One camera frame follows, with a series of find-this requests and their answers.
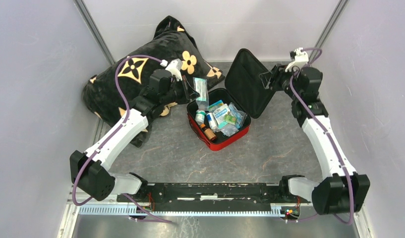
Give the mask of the teal plaster packet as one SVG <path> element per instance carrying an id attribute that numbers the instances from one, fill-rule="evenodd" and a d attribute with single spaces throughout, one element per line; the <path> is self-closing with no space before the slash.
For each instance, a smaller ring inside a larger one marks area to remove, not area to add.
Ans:
<path id="1" fill-rule="evenodd" d="M 194 89 L 199 94 L 196 98 L 197 101 L 207 102 L 208 101 L 208 84 L 207 80 L 204 78 L 193 78 Z"/>

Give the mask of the white bottle green label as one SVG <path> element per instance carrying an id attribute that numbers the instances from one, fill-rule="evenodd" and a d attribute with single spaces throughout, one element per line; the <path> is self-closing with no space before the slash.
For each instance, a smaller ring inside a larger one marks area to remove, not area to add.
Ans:
<path id="1" fill-rule="evenodd" d="M 198 125 L 201 125 L 204 123 L 205 117 L 206 117 L 206 112 L 204 110 L 196 111 L 195 121 L 197 122 Z"/>

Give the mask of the white bottle blue label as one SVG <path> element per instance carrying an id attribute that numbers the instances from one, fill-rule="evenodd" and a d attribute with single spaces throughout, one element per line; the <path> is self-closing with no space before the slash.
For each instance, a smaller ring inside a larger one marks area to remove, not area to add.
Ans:
<path id="1" fill-rule="evenodd" d="M 213 113 L 208 112 L 207 115 L 206 115 L 206 117 L 207 117 L 207 120 L 208 120 L 210 129 L 211 129 L 213 132 L 218 132 L 218 131 L 219 131 L 218 124 L 217 124 L 217 121 L 216 121 L 216 119 L 215 119 Z"/>

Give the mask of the brown bottle orange cap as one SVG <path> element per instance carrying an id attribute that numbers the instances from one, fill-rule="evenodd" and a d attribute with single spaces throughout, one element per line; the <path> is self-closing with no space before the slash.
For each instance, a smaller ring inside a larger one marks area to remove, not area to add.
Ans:
<path id="1" fill-rule="evenodd" d="M 199 127 L 211 142 L 215 142 L 217 140 L 216 134 L 205 124 L 201 124 Z"/>

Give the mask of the red medicine kit case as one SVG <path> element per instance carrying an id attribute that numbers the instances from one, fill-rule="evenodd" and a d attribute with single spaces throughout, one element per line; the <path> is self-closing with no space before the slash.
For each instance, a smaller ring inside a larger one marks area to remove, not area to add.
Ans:
<path id="1" fill-rule="evenodd" d="M 195 121 L 197 103 L 192 101 L 187 105 L 187 116 L 191 129 L 210 150 L 219 151 L 246 135 L 249 132 L 251 120 L 262 115 L 275 93 L 266 89 L 260 78 L 260 74 L 267 72 L 268 69 L 250 50 L 240 49 L 226 75 L 224 88 L 209 92 L 210 102 L 222 100 L 227 104 L 234 103 L 238 110 L 247 113 L 242 127 L 230 137 L 216 132 L 217 139 L 210 141 Z"/>

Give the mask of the small green packet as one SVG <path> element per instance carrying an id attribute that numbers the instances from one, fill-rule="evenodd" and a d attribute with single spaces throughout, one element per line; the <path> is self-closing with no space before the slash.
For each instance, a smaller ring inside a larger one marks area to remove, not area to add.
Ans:
<path id="1" fill-rule="evenodd" d="M 224 116 L 224 121 L 227 122 L 227 123 L 235 125 L 236 122 L 237 122 L 237 118 L 232 116 L 232 115 L 227 114 L 227 115 Z"/>

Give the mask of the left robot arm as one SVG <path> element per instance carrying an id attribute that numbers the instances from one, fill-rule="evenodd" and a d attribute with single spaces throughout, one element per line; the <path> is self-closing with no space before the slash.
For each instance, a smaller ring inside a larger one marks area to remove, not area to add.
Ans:
<path id="1" fill-rule="evenodd" d="M 111 194 L 128 194 L 134 201 L 147 198 L 143 180 L 132 173 L 113 174 L 109 170 L 124 148 L 157 119 L 170 103 L 187 104 L 200 94 L 176 69 L 157 69 L 139 95 L 126 103 L 126 112 L 98 142 L 85 152 L 70 157 L 73 183 L 72 201 L 77 206 L 91 199 L 102 201 Z"/>

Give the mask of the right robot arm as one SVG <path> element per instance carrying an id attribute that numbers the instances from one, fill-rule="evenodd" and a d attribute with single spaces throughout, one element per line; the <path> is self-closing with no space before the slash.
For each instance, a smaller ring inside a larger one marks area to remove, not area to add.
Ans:
<path id="1" fill-rule="evenodd" d="M 284 176 L 279 198 L 284 202 L 303 198 L 319 215 L 359 212 L 370 180 L 350 164 L 333 133 L 329 114 L 319 98 L 323 73 L 313 67 L 286 69 L 278 64 L 259 77 L 266 89 L 284 91 L 292 99 L 293 117 L 312 144 L 323 178 L 313 182 L 301 175 Z"/>

